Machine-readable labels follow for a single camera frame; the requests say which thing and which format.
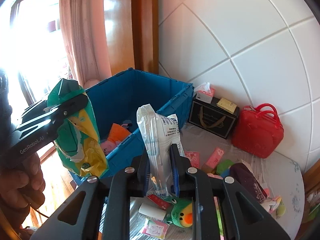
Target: red bag handle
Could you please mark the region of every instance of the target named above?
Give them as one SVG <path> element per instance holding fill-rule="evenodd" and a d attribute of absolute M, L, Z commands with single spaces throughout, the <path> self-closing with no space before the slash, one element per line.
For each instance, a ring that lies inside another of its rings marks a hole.
<path fill-rule="evenodd" d="M 260 111 L 262 108 L 264 108 L 265 106 L 271 107 L 272 110 L 273 110 L 276 114 L 278 114 L 277 109 L 276 109 L 273 105 L 271 105 L 271 104 L 261 104 L 261 105 L 257 106 L 257 107 L 255 108 L 255 110 L 259 112 L 259 111 Z"/>
<path fill-rule="evenodd" d="M 278 114 L 273 112 L 273 111 L 271 111 L 271 110 L 261 111 L 261 112 L 256 114 L 256 117 L 257 118 L 261 118 L 265 114 L 273 114 L 272 119 L 275 120 L 278 125 L 281 125 L 281 122 L 280 122 Z"/>

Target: red handbag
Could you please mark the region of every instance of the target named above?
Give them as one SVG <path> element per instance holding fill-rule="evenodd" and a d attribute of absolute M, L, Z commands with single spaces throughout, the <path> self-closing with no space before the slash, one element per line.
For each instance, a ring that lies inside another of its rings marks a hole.
<path fill-rule="evenodd" d="M 265 106 L 271 107 L 272 111 L 261 111 Z M 240 112 L 231 142 L 241 150 L 267 158 L 279 145 L 283 135 L 284 129 L 273 105 L 245 106 Z"/>

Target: silver bolt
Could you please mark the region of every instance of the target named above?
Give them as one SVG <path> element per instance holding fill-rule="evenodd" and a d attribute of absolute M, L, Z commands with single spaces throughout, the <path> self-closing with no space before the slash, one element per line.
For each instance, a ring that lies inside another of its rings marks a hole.
<path fill-rule="evenodd" d="M 126 168 L 124 169 L 124 172 L 125 172 L 125 173 L 134 173 L 134 167 L 126 167 Z"/>
<path fill-rule="evenodd" d="M 234 183 L 235 182 L 235 179 L 233 178 L 233 177 L 226 177 L 225 179 L 224 179 L 224 181 L 226 182 L 226 183 L 228 183 L 228 184 L 232 184 L 232 183 Z"/>
<path fill-rule="evenodd" d="M 89 183 L 95 183 L 97 180 L 98 180 L 98 178 L 97 178 L 96 176 L 90 176 L 90 177 L 87 179 L 87 182 L 89 182 Z"/>
<path fill-rule="evenodd" d="M 190 167 L 189 169 L 188 169 L 188 172 L 189 173 L 191 173 L 191 174 L 195 174 L 195 173 L 197 173 L 197 168 L 194 168 L 194 167 Z"/>

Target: green and yellow plastic bag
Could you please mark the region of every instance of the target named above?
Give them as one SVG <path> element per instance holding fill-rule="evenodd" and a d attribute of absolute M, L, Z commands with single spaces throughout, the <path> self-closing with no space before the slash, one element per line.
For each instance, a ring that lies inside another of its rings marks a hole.
<path fill-rule="evenodd" d="M 56 106 L 80 94 L 86 95 L 76 80 L 61 79 L 47 104 Z M 54 144 L 63 166 L 81 177 L 91 174 L 100 178 L 108 170 L 90 99 L 84 109 L 64 120 Z"/>

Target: blue plastic bin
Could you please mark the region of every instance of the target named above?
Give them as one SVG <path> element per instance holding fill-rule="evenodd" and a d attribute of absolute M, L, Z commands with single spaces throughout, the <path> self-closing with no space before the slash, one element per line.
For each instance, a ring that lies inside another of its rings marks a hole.
<path fill-rule="evenodd" d="M 109 170 L 103 177 L 109 177 L 128 167 L 132 159 L 143 152 L 137 109 L 151 104 L 158 114 L 176 114 L 181 129 L 190 113 L 193 86 L 129 68 L 87 89 L 86 93 L 93 106 L 101 139 L 108 137 L 113 123 L 132 121 L 134 132 L 107 155 Z M 84 180 L 72 172 L 71 175 L 78 185 Z"/>

